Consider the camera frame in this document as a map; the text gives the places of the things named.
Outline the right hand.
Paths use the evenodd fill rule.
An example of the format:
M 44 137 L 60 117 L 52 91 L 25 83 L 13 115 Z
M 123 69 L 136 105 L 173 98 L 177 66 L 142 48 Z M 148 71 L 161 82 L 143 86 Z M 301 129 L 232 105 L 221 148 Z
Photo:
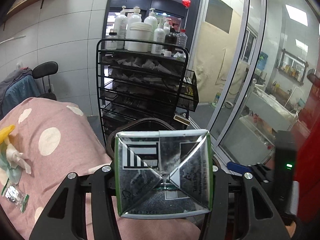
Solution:
M 295 221 L 292 221 L 292 223 L 290 225 L 286 225 L 285 228 L 287 229 L 290 238 L 292 238 L 295 234 L 297 225 L 296 225 Z

